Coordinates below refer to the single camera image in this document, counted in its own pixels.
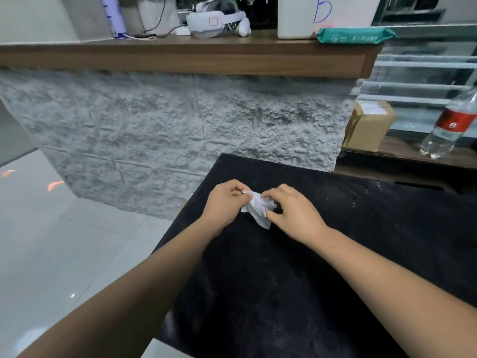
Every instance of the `plastic water bottle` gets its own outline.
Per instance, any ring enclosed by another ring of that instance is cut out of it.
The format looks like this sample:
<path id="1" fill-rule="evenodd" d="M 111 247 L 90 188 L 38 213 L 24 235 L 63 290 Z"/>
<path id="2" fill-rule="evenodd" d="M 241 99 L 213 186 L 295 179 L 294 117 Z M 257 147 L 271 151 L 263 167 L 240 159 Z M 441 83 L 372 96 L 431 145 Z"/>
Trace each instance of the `plastic water bottle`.
<path id="1" fill-rule="evenodd" d="M 477 116 L 477 87 L 456 96 L 444 109 L 432 132 L 421 144 L 421 153 L 439 158 L 449 153 Z"/>

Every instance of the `white label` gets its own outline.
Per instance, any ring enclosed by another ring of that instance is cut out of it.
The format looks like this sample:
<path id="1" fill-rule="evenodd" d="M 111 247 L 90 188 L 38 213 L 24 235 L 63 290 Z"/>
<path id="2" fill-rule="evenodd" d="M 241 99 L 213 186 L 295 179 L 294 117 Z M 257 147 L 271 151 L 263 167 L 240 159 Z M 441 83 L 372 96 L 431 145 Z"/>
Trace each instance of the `white label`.
<path id="1" fill-rule="evenodd" d="M 364 114 L 387 114 L 385 109 L 378 102 L 366 100 L 359 101 Z"/>

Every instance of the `cardboard box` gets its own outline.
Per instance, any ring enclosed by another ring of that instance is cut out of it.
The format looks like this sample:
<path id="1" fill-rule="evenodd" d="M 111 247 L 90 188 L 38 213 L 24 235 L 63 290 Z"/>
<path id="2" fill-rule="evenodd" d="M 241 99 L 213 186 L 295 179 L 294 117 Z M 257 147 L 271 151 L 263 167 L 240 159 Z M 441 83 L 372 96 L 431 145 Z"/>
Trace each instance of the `cardboard box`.
<path id="1" fill-rule="evenodd" d="M 356 101 L 344 132 L 342 147 L 376 152 L 396 117 L 386 101 Z"/>

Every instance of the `textured stone wall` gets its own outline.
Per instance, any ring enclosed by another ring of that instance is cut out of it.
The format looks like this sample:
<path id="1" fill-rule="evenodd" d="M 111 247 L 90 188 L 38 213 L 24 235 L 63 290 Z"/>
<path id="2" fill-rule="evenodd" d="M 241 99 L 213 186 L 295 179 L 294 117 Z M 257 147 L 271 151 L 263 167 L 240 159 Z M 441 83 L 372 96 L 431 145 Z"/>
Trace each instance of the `textured stone wall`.
<path id="1" fill-rule="evenodd" d="M 220 153 L 332 171 L 354 80 L 0 70 L 0 96 L 79 197 L 173 218 Z"/>

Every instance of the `black tabletop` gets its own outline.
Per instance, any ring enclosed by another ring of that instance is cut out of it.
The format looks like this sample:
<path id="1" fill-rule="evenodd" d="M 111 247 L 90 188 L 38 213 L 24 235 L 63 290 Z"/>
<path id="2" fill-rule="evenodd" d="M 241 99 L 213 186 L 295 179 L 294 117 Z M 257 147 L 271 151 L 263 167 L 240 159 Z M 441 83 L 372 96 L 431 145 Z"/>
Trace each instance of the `black tabletop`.
<path id="1" fill-rule="evenodd" d="M 286 183 L 331 228 L 477 307 L 477 199 L 221 155 L 156 247 L 194 222 L 218 183 Z M 201 357 L 405 357 L 322 258 L 240 213 L 207 247 L 158 339 Z"/>

